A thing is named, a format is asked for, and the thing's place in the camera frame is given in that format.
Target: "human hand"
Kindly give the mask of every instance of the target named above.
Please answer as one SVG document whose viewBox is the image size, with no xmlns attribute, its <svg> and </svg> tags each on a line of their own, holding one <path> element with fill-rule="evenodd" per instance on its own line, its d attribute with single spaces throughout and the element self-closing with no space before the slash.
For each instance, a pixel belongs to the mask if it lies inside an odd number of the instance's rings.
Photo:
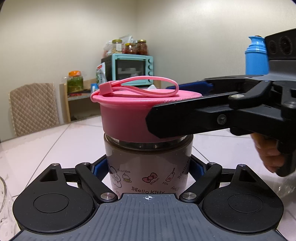
<svg viewBox="0 0 296 241">
<path fill-rule="evenodd" d="M 252 133 L 251 137 L 255 143 L 256 150 L 263 161 L 264 166 L 274 173 L 285 163 L 284 156 L 276 149 L 275 139 L 266 139 L 263 135 Z"/>
</svg>

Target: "pink strap clasp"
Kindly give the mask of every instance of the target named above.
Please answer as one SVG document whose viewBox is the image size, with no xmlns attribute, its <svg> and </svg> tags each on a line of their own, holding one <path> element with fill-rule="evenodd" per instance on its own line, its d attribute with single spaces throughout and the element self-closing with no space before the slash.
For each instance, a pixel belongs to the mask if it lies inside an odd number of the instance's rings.
<svg viewBox="0 0 296 241">
<path fill-rule="evenodd" d="M 159 92 L 152 92 L 152 91 L 147 91 L 147 90 L 143 90 L 140 88 L 137 88 L 135 86 L 122 86 L 122 83 L 126 83 L 129 81 L 133 81 L 133 80 L 162 80 L 162 81 L 166 81 L 166 82 L 170 82 L 172 84 L 174 84 L 176 86 L 176 89 L 173 90 L 172 92 L 168 92 L 168 93 L 159 93 Z M 96 102 L 93 97 L 96 95 L 106 95 L 106 94 L 110 94 L 113 91 L 118 91 L 118 90 L 127 90 L 127 91 L 131 91 L 143 96 L 147 96 L 147 97 L 170 97 L 173 96 L 175 94 L 177 94 L 177 92 L 179 91 L 179 85 L 177 84 L 176 81 L 168 79 L 168 78 L 164 78 L 164 77 L 158 77 L 158 76 L 135 76 L 135 77 L 130 77 L 130 78 L 126 78 L 123 80 L 116 80 L 116 81 L 108 81 L 106 83 L 100 84 L 99 85 L 99 90 L 93 92 L 91 94 L 91 101 L 92 102 Z"/>
</svg>

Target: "beige wall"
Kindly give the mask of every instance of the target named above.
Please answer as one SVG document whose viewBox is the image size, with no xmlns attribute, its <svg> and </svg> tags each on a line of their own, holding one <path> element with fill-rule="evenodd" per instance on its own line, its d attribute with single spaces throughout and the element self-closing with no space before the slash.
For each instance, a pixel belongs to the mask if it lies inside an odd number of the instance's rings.
<svg viewBox="0 0 296 241">
<path fill-rule="evenodd" d="M 135 5 L 122 0 L 6 0 L 0 13 L 0 139 L 13 137 L 11 90 L 54 82 L 60 112 L 62 77 L 81 70 L 86 80 L 95 78 L 106 41 L 135 31 L 134 16 L 123 14 L 130 12 Z"/>
<path fill-rule="evenodd" d="M 296 4 L 291 0 L 150 0 L 139 4 L 137 34 L 147 39 L 155 75 L 178 83 L 244 74 L 248 36 L 296 28 Z"/>
</svg>

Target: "chair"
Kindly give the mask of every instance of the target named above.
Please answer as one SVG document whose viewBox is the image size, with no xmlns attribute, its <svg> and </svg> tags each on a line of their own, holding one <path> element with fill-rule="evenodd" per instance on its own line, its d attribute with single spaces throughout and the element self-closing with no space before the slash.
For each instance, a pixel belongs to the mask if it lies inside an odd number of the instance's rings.
<svg viewBox="0 0 296 241">
<path fill-rule="evenodd" d="M 12 124 L 17 137 L 59 125 L 54 84 L 33 83 L 9 93 Z"/>
</svg>

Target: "clear glass bowl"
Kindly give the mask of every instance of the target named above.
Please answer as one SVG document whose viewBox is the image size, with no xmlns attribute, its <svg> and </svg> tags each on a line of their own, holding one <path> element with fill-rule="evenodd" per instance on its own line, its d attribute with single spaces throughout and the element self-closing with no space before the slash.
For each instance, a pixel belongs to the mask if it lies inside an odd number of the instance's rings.
<svg viewBox="0 0 296 241">
<path fill-rule="evenodd" d="M 12 214 L 12 198 L 6 183 L 0 177 L 0 240 L 9 241 L 17 233 L 17 223 Z"/>
</svg>

